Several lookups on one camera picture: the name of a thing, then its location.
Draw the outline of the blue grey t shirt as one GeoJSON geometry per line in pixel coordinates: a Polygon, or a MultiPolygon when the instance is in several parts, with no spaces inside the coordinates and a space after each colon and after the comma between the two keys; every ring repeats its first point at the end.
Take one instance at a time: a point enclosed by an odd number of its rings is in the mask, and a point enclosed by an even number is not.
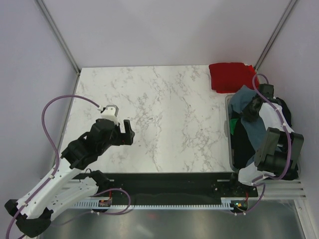
{"type": "Polygon", "coordinates": [[[230,119],[239,118],[234,134],[230,134],[233,166],[236,169],[244,168],[253,163],[253,156],[260,147],[266,130],[262,119],[248,122],[241,115],[244,108],[256,96],[254,90],[242,86],[230,99],[228,103],[228,116],[230,119]]]}

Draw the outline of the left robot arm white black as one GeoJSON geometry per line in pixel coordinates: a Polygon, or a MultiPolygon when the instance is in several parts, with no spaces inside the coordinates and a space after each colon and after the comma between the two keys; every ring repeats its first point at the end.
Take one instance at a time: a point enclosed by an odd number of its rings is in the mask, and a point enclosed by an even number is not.
{"type": "Polygon", "coordinates": [[[109,179],[99,170],[90,172],[77,186],[64,192],[61,189],[109,147],[132,145],[135,132],[128,119],[124,120],[124,127],[125,132],[121,132],[119,123],[97,119],[89,131],[70,142],[58,155],[53,168],[30,192],[6,202],[4,207],[12,216],[9,228],[16,225],[24,236],[35,238],[76,202],[112,192],[109,179]]]}

